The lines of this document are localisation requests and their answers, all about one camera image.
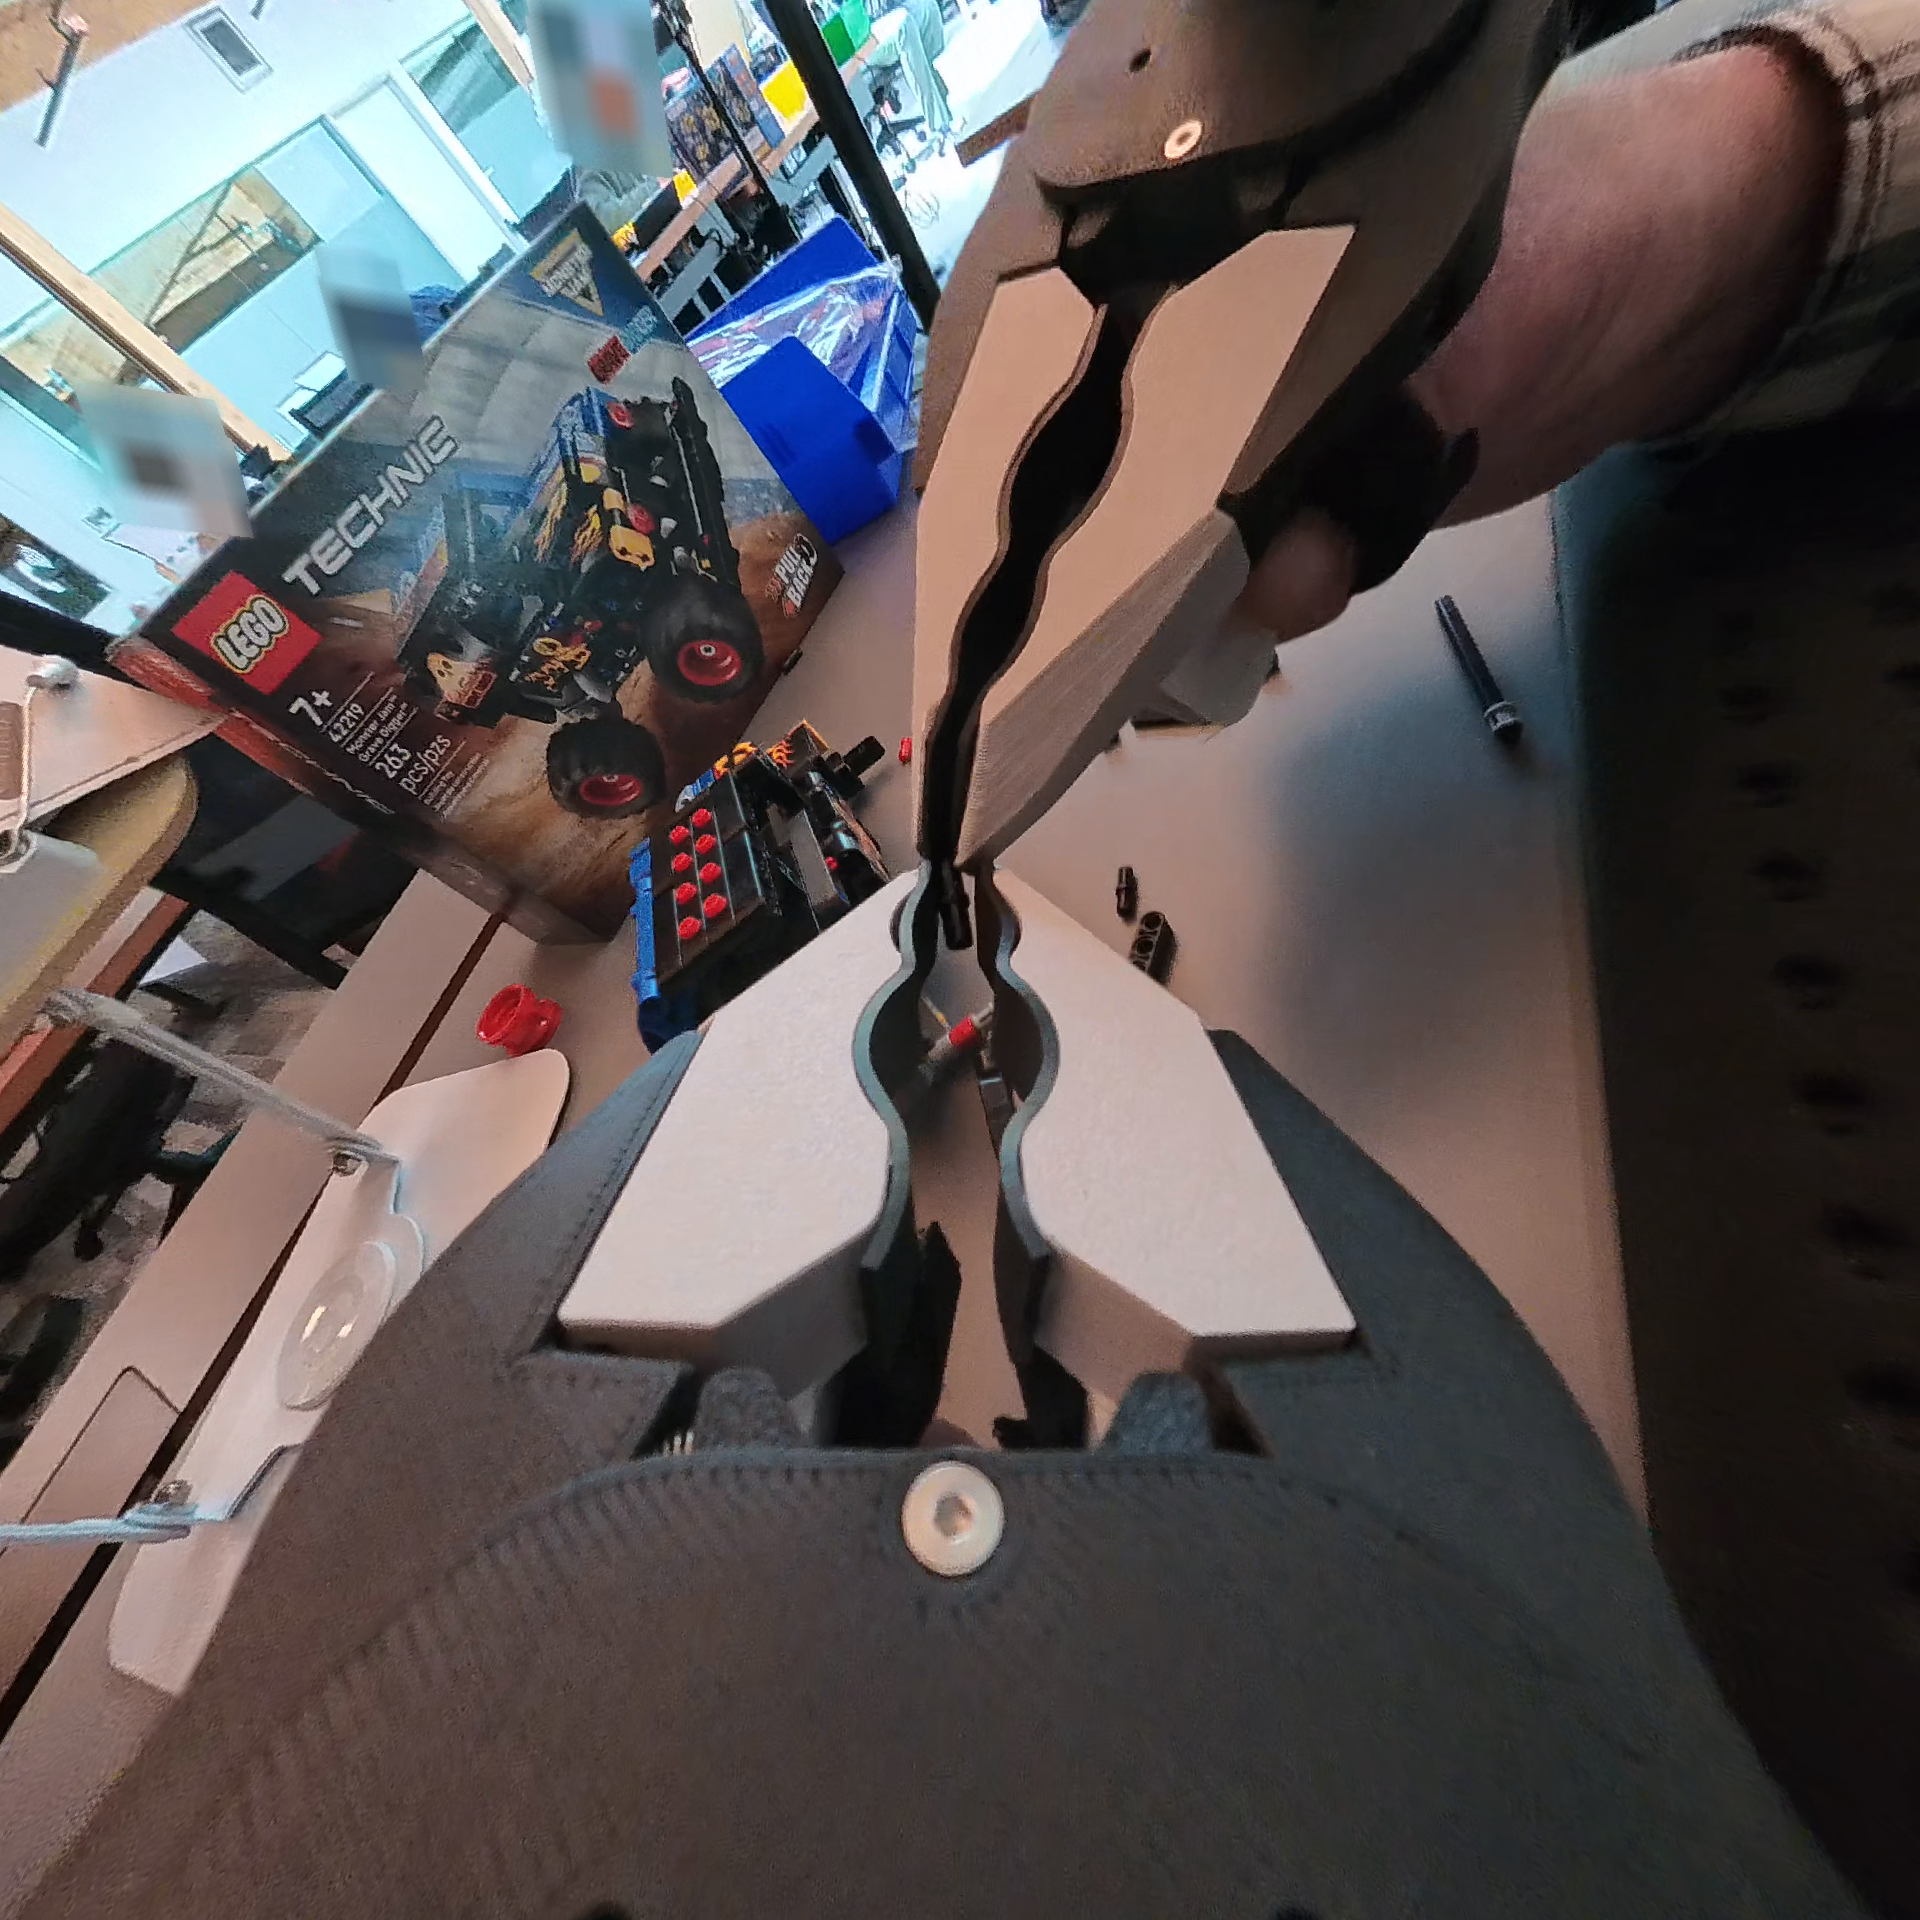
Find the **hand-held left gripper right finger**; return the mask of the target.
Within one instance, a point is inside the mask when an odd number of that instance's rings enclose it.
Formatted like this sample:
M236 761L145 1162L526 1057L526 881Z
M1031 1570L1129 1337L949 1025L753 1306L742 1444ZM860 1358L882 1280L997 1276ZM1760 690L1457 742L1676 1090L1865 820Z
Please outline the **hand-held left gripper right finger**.
M999 1178L1058 1365L1331 1350L1349 1310L1203 1018L1017 875L997 898Z

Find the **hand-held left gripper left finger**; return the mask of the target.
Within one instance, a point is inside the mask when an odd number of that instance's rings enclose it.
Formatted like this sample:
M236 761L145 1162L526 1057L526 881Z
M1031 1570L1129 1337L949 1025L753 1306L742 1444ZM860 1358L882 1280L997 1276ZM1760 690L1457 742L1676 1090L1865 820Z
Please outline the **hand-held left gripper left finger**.
M558 1301L655 1361L896 1361L918 1280L903 1100L939 947L888 881L710 1018Z

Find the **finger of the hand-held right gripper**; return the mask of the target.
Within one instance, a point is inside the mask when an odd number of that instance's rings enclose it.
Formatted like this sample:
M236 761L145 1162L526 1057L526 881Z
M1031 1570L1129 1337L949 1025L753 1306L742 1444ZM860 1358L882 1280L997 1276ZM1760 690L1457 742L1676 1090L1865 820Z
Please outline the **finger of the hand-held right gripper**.
M1002 853L1144 697L1119 645L1118 560L1090 610L1048 564L1109 480L1144 295L1090 303L1060 269L991 295L918 507L911 721L918 856L957 870Z
M1220 500L1353 238L1270 228L1141 326L1118 454L981 704L959 868L999 860L1122 724L1210 732L1256 704L1277 640L1239 610L1251 559Z

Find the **flame-printed toy truck model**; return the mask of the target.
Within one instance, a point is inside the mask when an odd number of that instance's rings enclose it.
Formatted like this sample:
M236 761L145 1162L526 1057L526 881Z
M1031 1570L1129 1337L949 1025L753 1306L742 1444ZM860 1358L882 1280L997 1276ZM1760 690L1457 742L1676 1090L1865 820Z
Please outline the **flame-printed toy truck model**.
M833 751L801 721L767 747L735 745L681 787L629 863L647 1051L697 1033L888 884L860 815L882 761L874 734Z

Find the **building instruction booklet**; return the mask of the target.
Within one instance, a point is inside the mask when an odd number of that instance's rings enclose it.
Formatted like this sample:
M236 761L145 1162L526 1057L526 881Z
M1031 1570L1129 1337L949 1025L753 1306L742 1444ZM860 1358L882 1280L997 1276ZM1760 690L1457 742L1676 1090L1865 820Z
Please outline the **building instruction booklet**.
M70 659L2 645L2 832L217 732L217 715Z

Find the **person's right forearm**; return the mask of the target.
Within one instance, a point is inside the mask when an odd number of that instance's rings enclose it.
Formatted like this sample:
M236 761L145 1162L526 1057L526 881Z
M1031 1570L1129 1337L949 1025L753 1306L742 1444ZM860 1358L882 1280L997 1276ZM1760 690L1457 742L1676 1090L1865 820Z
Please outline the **person's right forearm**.
M1700 434L1918 408L1918 3L1685 3L1673 60L1758 45L1824 88L1840 184L1809 291Z

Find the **grey desk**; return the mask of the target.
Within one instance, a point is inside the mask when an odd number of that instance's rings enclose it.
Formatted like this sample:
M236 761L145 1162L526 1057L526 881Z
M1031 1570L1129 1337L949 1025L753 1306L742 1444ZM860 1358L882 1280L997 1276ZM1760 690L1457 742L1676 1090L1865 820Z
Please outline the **grey desk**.
M753 738L911 727L914 523L844 544L847 577ZM1452 594L1520 696L1498 747L1438 631ZM1572 1383L1646 1516L1579 875L1572 651L1545 500L1429 536L1328 631L1281 651L1225 732L1145 732L1098 757L1005 868L1119 947L1118 865L1176 927L1173 991L1245 1034L1480 1264ZM291 1090L360 1120L398 1084L482 1065L492 988L562 1002L565 1126L636 1065L629 943L536 947L416 878L287 1057ZM924 1111L922 1215L962 1261L939 1414L991 1439L1019 1406L991 1288L985 1122L967 1087ZM315 1139L247 1120L202 1196L2 1472L2 1522L106 1517L168 1476L327 1178ZM2 1555L2 1888L72 1825L168 1710L108 1665L121 1552Z

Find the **person's right hand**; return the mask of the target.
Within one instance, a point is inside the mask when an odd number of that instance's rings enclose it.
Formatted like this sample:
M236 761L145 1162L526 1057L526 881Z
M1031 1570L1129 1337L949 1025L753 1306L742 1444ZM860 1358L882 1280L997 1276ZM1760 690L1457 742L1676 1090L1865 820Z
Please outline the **person's right hand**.
M1564 65L1533 107L1498 257L1412 380L1477 470L1441 527L1664 441L1775 350L1824 261L1846 107L1791 40L1638 72Z

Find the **blue storage bin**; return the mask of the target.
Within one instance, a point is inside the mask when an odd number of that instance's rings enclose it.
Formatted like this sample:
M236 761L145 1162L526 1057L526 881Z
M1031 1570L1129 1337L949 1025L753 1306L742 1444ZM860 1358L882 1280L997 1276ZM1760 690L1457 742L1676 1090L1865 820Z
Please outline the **blue storage bin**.
M918 445L922 321L898 263L831 216L690 345L827 542L888 516Z

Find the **clear plastic bag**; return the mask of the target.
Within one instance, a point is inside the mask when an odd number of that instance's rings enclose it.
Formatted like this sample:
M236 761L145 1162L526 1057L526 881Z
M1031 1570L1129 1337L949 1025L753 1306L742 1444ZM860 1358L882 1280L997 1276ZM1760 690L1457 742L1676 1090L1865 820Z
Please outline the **clear plastic bag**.
M918 318L893 269L760 275L693 351L760 441L870 434L903 445Z

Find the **white book stand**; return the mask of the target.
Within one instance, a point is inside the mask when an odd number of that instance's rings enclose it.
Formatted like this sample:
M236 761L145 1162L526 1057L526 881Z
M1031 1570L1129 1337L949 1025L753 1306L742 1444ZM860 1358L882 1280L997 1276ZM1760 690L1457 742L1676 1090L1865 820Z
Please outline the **white book stand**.
M182 909L170 753L2 832L2 1686L66 1620L179 1695L300 1445L431 1258L553 1144L555 1049L377 1096L212 1053L132 988Z

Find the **black pole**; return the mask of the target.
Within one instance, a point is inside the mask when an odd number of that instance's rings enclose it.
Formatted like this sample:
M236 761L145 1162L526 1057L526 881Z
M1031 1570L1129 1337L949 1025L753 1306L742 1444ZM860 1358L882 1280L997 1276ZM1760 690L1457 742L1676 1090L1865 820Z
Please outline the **black pole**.
M911 217L896 195L888 173L877 161L877 149L870 138L862 111L853 100L853 92L844 77L844 67L814 18L808 3L765 3L776 40L784 41L787 55L798 65L798 76L808 88L808 97L844 161L860 201L865 205L885 251L902 269L902 286L922 321L922 328L930 332L939 301L939 283L924 257L924 248L911 228Z

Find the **short black axle with stop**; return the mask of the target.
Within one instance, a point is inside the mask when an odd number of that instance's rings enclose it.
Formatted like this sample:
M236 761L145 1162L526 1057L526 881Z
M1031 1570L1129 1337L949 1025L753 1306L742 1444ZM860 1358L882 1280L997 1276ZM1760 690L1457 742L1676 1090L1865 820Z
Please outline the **short black axle with stop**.
M1525 738L1525 719L1494 680L1491 663L1484 653L1480 638L1474 632L1452 594L1432 596L1432 617L1461 672L1465 676L1484 727L1503 747L1520 747Z

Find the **toy truck set box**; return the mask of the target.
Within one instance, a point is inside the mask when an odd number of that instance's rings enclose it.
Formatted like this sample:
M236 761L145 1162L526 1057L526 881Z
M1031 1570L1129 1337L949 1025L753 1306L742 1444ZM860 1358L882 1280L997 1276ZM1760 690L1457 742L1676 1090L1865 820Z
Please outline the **toy truck set box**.
M538 941L606 941L844 560L589 205L134 632L132 683Z

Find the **dark perforated panel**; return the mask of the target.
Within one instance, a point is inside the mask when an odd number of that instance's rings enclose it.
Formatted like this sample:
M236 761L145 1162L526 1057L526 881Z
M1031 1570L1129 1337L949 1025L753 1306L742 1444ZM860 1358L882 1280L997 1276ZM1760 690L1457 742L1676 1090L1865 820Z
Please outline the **dark perforated panel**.
M1918 1875L1918 415L1564 492L1657 1543L1865 1879Z

